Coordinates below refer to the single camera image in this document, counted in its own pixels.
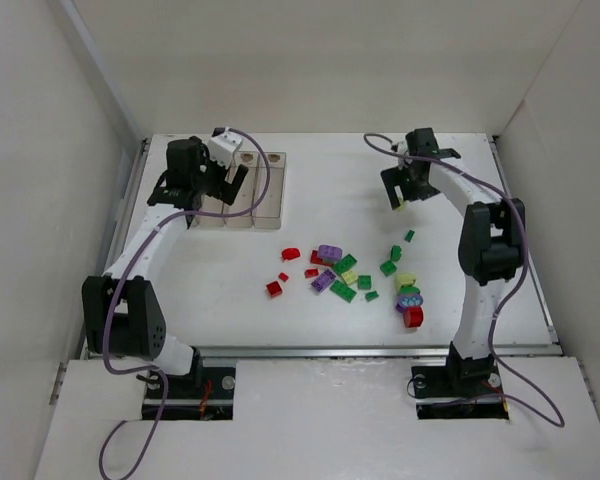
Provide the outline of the green lego brick tall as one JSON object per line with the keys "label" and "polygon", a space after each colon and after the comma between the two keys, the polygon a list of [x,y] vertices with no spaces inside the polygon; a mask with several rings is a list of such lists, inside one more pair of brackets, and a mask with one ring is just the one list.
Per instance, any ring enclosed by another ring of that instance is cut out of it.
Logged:
{"label": "green lego brick tall", "polygon": [[392,262],[399,262],[402,259],[403,250],[399,245],[393,245],[390,250],[390,260]]}

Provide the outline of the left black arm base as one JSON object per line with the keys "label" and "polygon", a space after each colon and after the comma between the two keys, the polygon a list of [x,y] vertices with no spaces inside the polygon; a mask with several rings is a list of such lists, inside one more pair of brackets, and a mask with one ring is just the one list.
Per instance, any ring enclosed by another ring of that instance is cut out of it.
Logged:
{"label": "left black arm base", "polygon": [[[158,416],[164,384],[155,371],[137,374],[144,384],[141,418]],[[161,420],[165,421],[229,421],[233,419],[236,368],[203,366],[195,379],[169,377],[166,403]]]}

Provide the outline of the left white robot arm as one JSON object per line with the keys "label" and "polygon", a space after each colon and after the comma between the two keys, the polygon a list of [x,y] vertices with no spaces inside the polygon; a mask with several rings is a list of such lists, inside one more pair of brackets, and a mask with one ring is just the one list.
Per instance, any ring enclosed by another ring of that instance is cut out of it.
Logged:
{"label": "left white robot arm", "polygon": [[84,281],[88,348],[102,355],[109,372],[115,357],[141,360],[172,377],[194,371],[198,353],[169,334],[153,282],[178,238],[202,215],[205,197],[227,205],[236,200],[248,170],[230,168],[242,143],[231,129],[215,130],[208,141],[170,141],[135,235],[103,274]]}

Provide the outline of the green square lego brick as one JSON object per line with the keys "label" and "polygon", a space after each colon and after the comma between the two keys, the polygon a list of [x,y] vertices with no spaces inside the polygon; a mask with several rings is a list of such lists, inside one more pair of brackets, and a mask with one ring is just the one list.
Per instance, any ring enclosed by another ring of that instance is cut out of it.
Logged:
{"label": "green square lego brick", "polygon": [[397,271],[396,264],[394,262],[392,262],[391,260],[387,260],[387,261],[383,262],[379,266],[379,268],[385,277],[389,277],[389,276],[395,274]]}

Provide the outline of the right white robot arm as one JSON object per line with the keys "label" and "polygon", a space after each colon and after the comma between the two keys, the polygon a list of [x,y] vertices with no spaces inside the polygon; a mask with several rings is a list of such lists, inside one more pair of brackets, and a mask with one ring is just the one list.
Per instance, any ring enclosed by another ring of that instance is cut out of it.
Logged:
{"label": "right white robot arm", "polygon": [[502,194],[464,171],[458,152],[441,149],[431,128],[415,129],[391,146],[398,165],[381,172],[392,208],[401,200],[424,201],[438,194],[463,217],[458,261],[465,295],[458,330],[443,366],[412,369],[419,399],[474,397],[491,391],[485,384],[497,372],[492,353],[492,320],[505,283],[524,265],[517,221],[524,204],[507,203]]}

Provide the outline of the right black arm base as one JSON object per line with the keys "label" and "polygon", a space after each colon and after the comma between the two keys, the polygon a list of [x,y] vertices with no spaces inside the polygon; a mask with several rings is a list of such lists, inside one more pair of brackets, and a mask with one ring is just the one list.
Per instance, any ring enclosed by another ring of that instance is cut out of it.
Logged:
{"label": "right black arm base", "polygon": [[443,365],[411,367],[409,395],[416,400],[419,420],[508,420],[498,368],[463,380],[454,380]]}

